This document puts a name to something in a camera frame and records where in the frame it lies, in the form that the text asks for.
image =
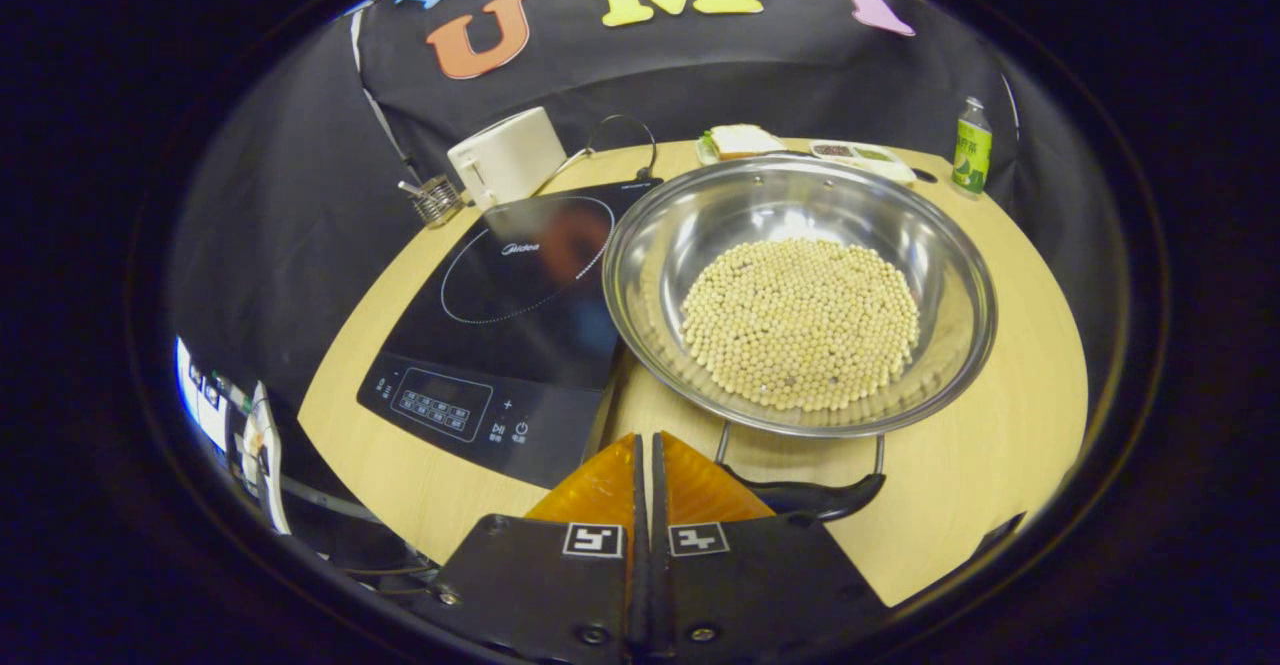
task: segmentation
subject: cooktop display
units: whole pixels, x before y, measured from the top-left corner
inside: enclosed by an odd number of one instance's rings
[[[618,345],[604,247],[659,182],[486,210],[410,302],[356,400],[436,448],[554,487],[599,445]]]

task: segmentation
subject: sandwich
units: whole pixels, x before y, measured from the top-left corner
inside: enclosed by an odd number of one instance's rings
[[[701,142],[709,153],[721,160],[750,159],[751,155],[776,153],[787,148],[781,139],[753,124],[713,127],[703,133]]]

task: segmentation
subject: black handle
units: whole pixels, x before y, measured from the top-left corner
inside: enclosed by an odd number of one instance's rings
[[[884,486],[883,473],[868,474],[849,486],[828,487],[819,483],[787,481],[758,483],[735,473],[727,464],[721,463],[721,468],[724,468],[724,472],[731,474],[733,480],[750,489],[774,513],[781,515],[809,513],[823,522],[837,520],[861,510],[869,501],[874,500],[879,489]]]

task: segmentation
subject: round wooden table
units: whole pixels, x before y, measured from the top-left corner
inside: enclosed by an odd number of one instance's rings
[[[808,139],[787,138],[808,151]],[[864,510],[827,528],[886,605],[964,564],[980,538],[1012,515],[1023,524],[1075,463],[1087,418],[1084,352],[1075,320],[1034,247],[989,197],[966,199],[936,155],[892,150],[937,182],[910,187],[946,211],[978,246],[996,288],[998,326],[987,364],[936,416],[887,434],[884,487]],[[548,192],[625,182],[649,146],[594,153],[564,169]],[[699,168],[694,142],[659,145],[654,176]],[[443,563],[476,519],[524,515],[548,491],[438,450],[366,411],[356,387],[406,306],[480,212],[466,208],[422,229],[347,318],[320,364],[298,418],[347,487],[408,544]],[[658,382],[635,358],[613,373],[602,442],[666,431],[714,455],[722,419]],[[754,481],[851,483],[872,472],[876,442],[809,440],[732,427],[726,463]]]

